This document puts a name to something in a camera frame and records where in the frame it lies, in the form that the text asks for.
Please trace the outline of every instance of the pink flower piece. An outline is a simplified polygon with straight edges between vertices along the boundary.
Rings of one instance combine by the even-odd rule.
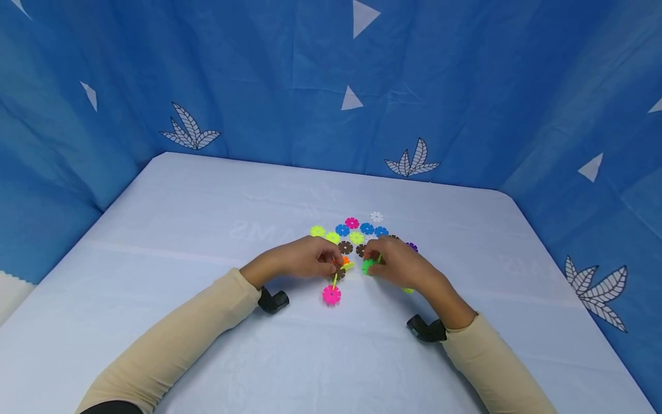
[[[345,220],[345,224],[350,229],[357,229],[359,227],[359,221],[353,217],[350,217],[349,219]]]
[[[327,305],[335,305],[340,302],[340,289],[338,289],[338,286],[329,285],[324,288],[322,298]]]

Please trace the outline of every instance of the leaf pattern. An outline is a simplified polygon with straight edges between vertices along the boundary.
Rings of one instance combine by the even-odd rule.
[[[179,145],[185,146],[186,148],[190,148],[192,150],[200,150],[209,145],[220,135],[220,132],[217,130],[206,130],[201,132],[200,127],[198,127],[198,123],[186,109],[174,102],[172,103],[172,106],[175,108],[175,111],[177,111],[181,122],[186,128],[186,131],[184,131],[184,129],[179,126],[177,121],[171,117],[170,123],[172,124],[172,129],[175,132],[160,131],[164,137],[178,143]]]
[[[175,107],[175,111],[179,114],[181,122],[184,124],[184,127],[189,131],[189,136],[195,140],[200,135],[200,128],[198,123],[195,122],[195,119],[189,114],[186,109],[179,106],[177,103],[172,103],[172,106]]]
[[[409,175],[409,153],[404,150],[402,157],[400,157],[400,164],[398,164],[398,171],[400,175],[407,177]]]
[[[595,299],[601,302],[609,302],[616,299],[625,289],[625,282],[628,278],[628,268],[621,267],[612,272],[603,279],[598,285],[587,291],[582,297]]]
[[[411,164],[409,163],[409,150],[407,149],[404,150],[399,163],[396,164],[389,160],[384,160],[384,162],[394,173],[402,177],[410,177],[415,176],[416,174],[432,171],[439,166],[438,162],[426,164],[425,161],[427,157],[428,146],[425,144],[425,141],[423,141],[423,138],[419,138],[416,143],[416,150],[414,151],[414,158]]]
[[[586,309],[617,329],[627,332],[621,318],[612,308],[607,306],[606,302],[616,299],[625,289],[628,268],[622,266],[589,290],[591,280],[597,270],[598,266],[592,266],[577,273],[572,258],[570,256],[565,258],[565,279],[575,290],[577,297]]]
[[[216,137],[220,135],[220,132],[217,130],[206,130],[205,132],[200,135],[200,140],[197,142],[197,150],[201,150],[202,148],[206,147],[207,144],[212,142]]]
[[[575,264],[573,263],[573,260],[570,259],[570,256],[565,257],[565,279],[568,281],[569,284],[573,284],[575,281],[575,278],[577,277],[577,269],[575,268]]]
[[[573,289],[575,289],[577,295],[581,295],[582,293],[586,292],[586,290],[591,285],[591,280],[593,280],[593,275],[595,275],[597,270],[598,266],[593,266],[591,268],[584,269],[577,274],[575,281],[573,281]]]
[[[416,151],[414,152],[414,159],[412,160],[412,169],[415,170],[425,162],[428,157],[428,146],[425,145],[423,138],[419,138],[416,143]]]
[[[605,321],[614,325],[619,330],[623,332],[627,332],[627,330],[625,329],[625,325],[623,324],[623,321],[621,321],[621,319],[618,317],[616,312],[614,312],[612,308],[605,305],[603,302],[600,302],[599,300],[596,299],[584,299],[582,300],[582,303],[584,303],[584,306],[589,311],[603,318]]]
[[[393,161],[388,161],[388,160],[384,160],[384,161],[386,161],[386,165],[389,166],[391,171],[393,171],[396,174],[400,174],[400,169],[398,168],[398,164],[394,163]]]
[[[423,164],[420,167],[418,167],[417,169],[415,169],[413,171],[409,171],[409,175],[410,176],[415,176],[416,174],[421,174],[422,172],[432,171],[435,168],[437,168],[438,166],[439,166],[438,162],[434,162],[433,164]]]

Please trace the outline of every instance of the blue flower piece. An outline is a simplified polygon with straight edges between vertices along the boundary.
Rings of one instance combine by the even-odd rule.
[[[386,227],[379,226],[375,229],[375,236],[380,237],[380,236],[388,236],[389,231],[386,229]]]
[[[347,237],[350,233],[350,228],[345,225],[337,225],[336,233],[338,233],[340,236]]]
[[[363,232],[363,234],[373,234],[375,232],[375,227],[370,223],[364,223],[361,225],[361,232]]]

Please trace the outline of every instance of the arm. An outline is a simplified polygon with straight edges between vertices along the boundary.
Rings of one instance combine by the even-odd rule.
[[[76,413],[91,407],[99,409],[93,412],[111,412],[105,411],[108,404],[99,404],[117,401],[112,404],[123,409],[134,405],[151,414],[214,340],[255,309],[265,282],[278,274],[328,276],[337,271],[334,261],[342,263],[338,246],[308,236],[259,255],[241,270],[231,269],[157,322],[103,370]]]
[[[481,314],[455,291],[446,276],[405,243],[371,240],[364,257],[382,254],[369,269],[401,287],[413,287],[430,303],[447,330],[444,349],[492,414],[554,414],[556,410],[531,373]]]

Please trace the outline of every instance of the blue fabric curtain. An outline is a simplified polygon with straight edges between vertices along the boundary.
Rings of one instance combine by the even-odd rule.
[[[0,270],[37,284],[164,151],[498,189],[662,410],[658,0],[0,14]]]

